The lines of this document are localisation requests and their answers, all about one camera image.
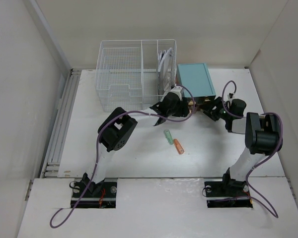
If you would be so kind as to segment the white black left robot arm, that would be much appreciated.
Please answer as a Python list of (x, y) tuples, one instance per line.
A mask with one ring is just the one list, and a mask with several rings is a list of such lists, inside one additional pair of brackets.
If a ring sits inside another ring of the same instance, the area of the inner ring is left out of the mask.
[(112, 158), (111, 152), (122, 149), (136, 128), (138, 122), (130, 115), (140, 114), (156, 117), (158, 120), (154, 126), (159, 126), (167, 120), (171, 122), (185, 121), (191, 115), (183, 91), (182, 86), (173, 86), (161, 101), (152, 105), (146, 111), (126, 111), (121, 107), (114, 109), (97, 131), (94, 168), (92, 172), (85, 172), (81, 179), (84, 184), (84, 191), (89, 196), (94, 197), (101, 192), (107, 164)]

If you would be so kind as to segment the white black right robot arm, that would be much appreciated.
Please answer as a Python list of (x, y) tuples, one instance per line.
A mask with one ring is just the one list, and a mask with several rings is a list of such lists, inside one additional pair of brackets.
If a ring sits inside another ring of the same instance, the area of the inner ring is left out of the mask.
[(237, 161), (223, 174), (221, 181), (207, 181), (207, 192), (215, 196), (237, 196), (248, 191), (247, 178), (260, 161), (278, 152), (283, 143), (283, 126), (277, 114), (247, 113), (241, 99), (222, 97), (201, 106), (203, 113), (213, 121), (223, 119), (230, 133), (243, 134), (245, 148)]

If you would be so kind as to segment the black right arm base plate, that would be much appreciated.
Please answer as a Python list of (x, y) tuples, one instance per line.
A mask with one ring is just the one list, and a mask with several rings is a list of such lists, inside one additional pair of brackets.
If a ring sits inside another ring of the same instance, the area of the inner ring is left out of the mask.
[(204, 185), (208, 208), (253, 208), (243, 183), (242, 186), (233, 186), (223, 180), (207, 180)]

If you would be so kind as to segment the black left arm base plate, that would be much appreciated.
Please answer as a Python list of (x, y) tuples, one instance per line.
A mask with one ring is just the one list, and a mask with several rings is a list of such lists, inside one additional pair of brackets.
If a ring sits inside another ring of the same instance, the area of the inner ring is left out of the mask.
[[(82, 199), (76, 206), (76, 208), (95, 208), (95, 209), (112, 209), (116, 208), (116, 195), (117, 195), (117, 179), (105, 179), (100, 188), (96, 189), (96, 192), (91, 193), (89, 190), (83, 195)], [(72, 189), (71, 208), (81, 196), (85, 185), (82, 181), (72, 181), (69, 184)]]

